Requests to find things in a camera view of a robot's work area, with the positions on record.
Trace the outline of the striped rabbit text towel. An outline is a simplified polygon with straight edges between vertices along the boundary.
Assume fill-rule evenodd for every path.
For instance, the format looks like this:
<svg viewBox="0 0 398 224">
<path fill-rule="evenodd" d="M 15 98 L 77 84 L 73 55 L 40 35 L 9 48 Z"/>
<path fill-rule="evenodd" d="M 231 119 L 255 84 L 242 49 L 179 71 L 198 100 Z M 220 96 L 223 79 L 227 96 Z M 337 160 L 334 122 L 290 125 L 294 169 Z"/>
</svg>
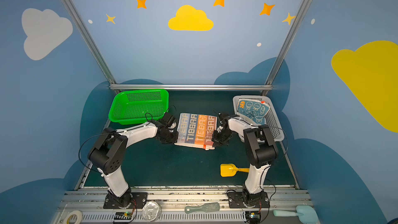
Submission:
<svg viewBox="0 0 398 224">
<path fill-rule="evenodd" d="M 177 146 L 213 150 L 213 132 L 217 129 L 217 117 L 211 115 L 199 115 L 181 113 L 177 127 Z"/>
</svg>

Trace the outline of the green plastic basket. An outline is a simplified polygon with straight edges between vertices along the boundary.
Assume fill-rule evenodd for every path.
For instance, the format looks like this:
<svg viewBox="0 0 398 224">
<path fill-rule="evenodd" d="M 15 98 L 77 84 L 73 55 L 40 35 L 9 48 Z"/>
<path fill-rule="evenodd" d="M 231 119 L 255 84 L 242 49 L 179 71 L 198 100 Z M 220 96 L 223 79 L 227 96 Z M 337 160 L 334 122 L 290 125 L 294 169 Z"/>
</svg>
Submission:
<svg viewBox="0 0 398 224">
<path fill-rule="evenodd" d="M 108 119 L 121 125 L 159 120 L 169 109 L 169 92 L 164 89 L 124 91 L 115 96 Z"/>
</svg>

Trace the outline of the grey plastic basket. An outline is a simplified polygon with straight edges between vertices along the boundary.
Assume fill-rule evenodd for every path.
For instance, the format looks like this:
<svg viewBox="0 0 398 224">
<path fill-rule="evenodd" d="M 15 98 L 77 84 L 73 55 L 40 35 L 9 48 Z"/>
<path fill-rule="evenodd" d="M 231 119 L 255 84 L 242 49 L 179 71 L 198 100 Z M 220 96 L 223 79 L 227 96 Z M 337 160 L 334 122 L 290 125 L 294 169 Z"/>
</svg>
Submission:
<svg viewBox="0 0 398 224">
<path fill-rule="evenodd" d="M 267 96 L 260 96 L 260 95 L 237 95 L 233 98 L 233 107 L 234 107 L 234 113 L 237 113 L 237 104 L 240 99 L 250 99 L 250 100 L 260 100 L 260 101 L 265 101 L 269 106 L 270 110 L 265 116 L 266 124 L 272 126 L 271 128 L 271 133 L 273 135 L 273 138 L 276 142 L 282 142 L 285 139 L 285 135 L 282 131 L 282 127 L 280 125 L 280 121 L 277 117 L 276 111 L 274 109 L 274 106 Z M 249 122 L 252 125 L 255 125 L 251 120 L 248 120 L 246 117 L 243 117 L 247 122 Z"/>
</svg>

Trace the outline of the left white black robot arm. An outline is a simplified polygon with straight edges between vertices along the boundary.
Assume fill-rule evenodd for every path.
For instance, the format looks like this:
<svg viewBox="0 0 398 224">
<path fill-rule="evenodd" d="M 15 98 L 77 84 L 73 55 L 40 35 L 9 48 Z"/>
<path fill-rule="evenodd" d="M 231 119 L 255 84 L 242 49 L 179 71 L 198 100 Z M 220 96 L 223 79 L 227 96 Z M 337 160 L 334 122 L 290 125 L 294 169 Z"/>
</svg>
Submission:
<svg viewBox="0 0 398 224">
<path fill-rule="evenodd" d="M 111 197 L 119 201 L 128 201 L 130 198 L 130 186 L 121 168 L 126 150 L 152 138 L 162 144 L 174 144 L 178 138 L 176 128 L 175 120 L 151 120 L 126 129 L 106 128 L 96 136 L 98 139 L 87 158 L 104 178 Z"/>
</svg>

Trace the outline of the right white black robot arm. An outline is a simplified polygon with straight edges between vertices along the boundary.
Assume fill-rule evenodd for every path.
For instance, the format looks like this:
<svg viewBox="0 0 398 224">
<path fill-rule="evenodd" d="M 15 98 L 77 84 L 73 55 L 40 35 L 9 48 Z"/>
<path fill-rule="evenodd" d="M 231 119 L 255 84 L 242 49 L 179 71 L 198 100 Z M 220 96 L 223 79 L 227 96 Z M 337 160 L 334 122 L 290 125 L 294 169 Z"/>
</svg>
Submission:
<svg viewBox="0 0 398 224">
<path fill-rule="evenodd" d="M 263 191 L 266 173 L 279 157 L 279 151 L 269 125 L 253 125 L 237 115 L 224 117 L 220 126 L 213 131 L 215 146 L 228 145 L 233 134 L 244 138 L 245 152 L 250 163 L 244 191 L 249 195 L 258 195 Z"/>
</svg>

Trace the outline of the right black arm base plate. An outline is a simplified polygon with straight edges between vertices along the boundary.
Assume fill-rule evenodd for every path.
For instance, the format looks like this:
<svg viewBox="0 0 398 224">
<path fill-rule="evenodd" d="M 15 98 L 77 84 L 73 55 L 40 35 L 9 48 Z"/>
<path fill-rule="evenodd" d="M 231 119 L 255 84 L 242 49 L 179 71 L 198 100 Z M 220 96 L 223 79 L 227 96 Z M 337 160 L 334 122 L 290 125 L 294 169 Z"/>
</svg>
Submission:
<svg viewBox="0 0 398 224">
<path fill-rule="evenodd" d="M 265 191 L 249 194 L 247 191 L 227 191 L 229 208 L 268 208 L 269 198 Z"/>
</svg>

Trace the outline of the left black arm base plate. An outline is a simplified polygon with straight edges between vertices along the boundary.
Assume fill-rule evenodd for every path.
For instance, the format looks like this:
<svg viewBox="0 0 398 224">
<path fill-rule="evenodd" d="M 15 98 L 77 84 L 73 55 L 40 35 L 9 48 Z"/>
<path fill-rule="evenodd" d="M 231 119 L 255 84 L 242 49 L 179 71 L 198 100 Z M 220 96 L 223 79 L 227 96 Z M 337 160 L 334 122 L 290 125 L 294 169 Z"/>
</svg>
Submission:
<svg viewBox="0 0 398 224">
<path fill-rule="evenodd" d="M 142 209 L 147 202 L 146 192 L 127 191 L 121 197 L 116 197 L 110 191 L 107 193 L 103 209 Z"/>
</svg>

